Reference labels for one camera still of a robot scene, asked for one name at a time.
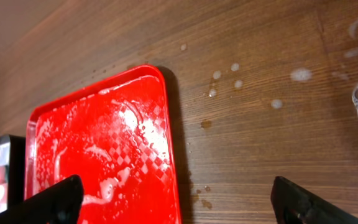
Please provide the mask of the red plastic tray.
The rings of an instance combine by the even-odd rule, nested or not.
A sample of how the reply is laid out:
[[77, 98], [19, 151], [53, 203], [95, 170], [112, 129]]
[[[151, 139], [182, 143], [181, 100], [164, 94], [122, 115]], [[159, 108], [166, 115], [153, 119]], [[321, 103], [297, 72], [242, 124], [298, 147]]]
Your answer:
[[181, 223], [168, 97], [139, 65], [33, 110], [24, 197], [81, 178], [80, 223]]

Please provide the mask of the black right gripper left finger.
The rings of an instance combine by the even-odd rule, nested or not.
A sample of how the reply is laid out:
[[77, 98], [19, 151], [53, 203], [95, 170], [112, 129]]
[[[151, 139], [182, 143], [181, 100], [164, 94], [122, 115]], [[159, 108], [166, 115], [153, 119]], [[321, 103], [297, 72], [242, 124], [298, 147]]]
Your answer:
[[77, 224], [83, 198], [80, 176], [71, 175], [0, 213], [0, 224]]

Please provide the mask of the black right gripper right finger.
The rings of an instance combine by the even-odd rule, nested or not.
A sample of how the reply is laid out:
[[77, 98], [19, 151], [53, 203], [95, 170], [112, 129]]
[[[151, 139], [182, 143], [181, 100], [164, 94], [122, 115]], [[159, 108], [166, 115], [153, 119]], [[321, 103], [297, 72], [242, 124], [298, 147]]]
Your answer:
[[278, 224], [358, 224], [358, 218], [282, 176], [270, 201]]

